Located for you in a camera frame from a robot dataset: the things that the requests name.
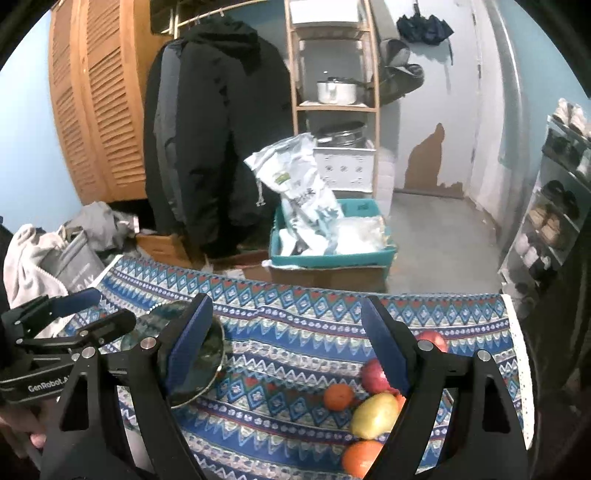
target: patterned tablecloth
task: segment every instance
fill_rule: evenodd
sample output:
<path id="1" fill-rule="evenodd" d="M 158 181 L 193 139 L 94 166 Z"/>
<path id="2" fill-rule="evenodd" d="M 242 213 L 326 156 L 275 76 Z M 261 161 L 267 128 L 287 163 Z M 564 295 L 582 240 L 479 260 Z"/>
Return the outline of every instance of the patterned tablecloth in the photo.
<path id="1" fill-rule="evenodd" d="M 212 297 L 225 327 L 225 368 L 203 398 L 174 411 L 202 468 L 244 480 L 350 478 L 340 457 L 356 440 L 348 432 L 352 412 L 327 411 L 322 392 L 344 380 L 357 402 L 367 397 L 359 371 L 375 354 L 360 323 L 363 294 L 242 281 L 127 257 L 116 259 L 95 285 L 103 293 L 100 307 L 76 315 L 62 335 L 118 308 L 141 315 L 198 292 Z M 450 352 L 488 350 L 530 445 L 531 379 L 510 300 L 496 294 L 379 296 L 413 333 L 444 335 Z M 120 393 L 126 427 L 137 430 L 131 398 Z M 444 392 L 420 470 L 436 464 L 451 409 Z"/>

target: white box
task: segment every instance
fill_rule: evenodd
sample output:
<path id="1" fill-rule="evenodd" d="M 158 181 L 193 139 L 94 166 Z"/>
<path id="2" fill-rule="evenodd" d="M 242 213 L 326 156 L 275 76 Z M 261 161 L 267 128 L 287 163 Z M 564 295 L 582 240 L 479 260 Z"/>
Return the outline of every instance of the white box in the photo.
<path id="1" fill-rule="evenodd" d="M 314 159 L 318 173 L 331 190 L 340 192 L 373 192 L 375 149 L 317 147 Z"/>
<path id="2" fill-rule="evenodd" d="M 359 22 L 359 0 L 291 0 L 291 22 Z"/>

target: hood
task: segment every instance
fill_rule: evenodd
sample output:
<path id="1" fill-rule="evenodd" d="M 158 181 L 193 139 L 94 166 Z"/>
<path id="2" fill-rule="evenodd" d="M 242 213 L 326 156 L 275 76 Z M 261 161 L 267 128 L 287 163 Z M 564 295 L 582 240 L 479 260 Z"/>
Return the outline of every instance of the hood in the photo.
<path id="1" fill-rule="evenodd" d="M 259 53 L 256 30 L 228 17 L 202 20 L 182 37 L 187 41 L 209 44 L 237 59 Z"/>

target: concrete floor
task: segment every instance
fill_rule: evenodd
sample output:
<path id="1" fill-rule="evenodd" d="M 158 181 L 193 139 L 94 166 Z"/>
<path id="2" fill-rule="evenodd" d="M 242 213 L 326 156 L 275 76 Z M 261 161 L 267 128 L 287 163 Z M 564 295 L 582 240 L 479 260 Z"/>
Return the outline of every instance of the concrete floor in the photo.
<path id="1" fill-rule="evenodd" d="M 492 222 L 465 200 L 394 193 L 389 225 L 397 293 L 497 293 L 499 248 Z"/>

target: teal plastic bin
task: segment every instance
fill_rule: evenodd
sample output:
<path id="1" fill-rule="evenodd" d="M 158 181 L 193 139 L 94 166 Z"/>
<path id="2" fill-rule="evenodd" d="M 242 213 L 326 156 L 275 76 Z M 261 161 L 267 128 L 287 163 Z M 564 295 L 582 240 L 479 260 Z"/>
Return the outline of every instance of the teal plastic bin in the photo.
<path id="1" fill-rule="evenodd" d="M 346 217 L 375 217 L 381 215 L 378 204 L 372 199 L 341 199 L 338 200 L 343 214 Z M 269 257 L 273 265 L 298 265 L 303 268 L 342 268 L 342 267 L 371 267 L 379 266 L 384 268 L 384 276 L 388 271 L 398 247 L 392 242 L 391 232 L 386 227 L 388 235 L 387 247 L 379 252 L 370 254 L 353 255 L 320 255 L 316 257 L 302 257 L 301 255 L 291 255 L 289 257 L 281 256 L 281 240 L 279 230 L 285 228 L 285 217 L 281 207 L 275 212 L 275 222 L 271 231 L 271 244 L 269 245 Z"/>

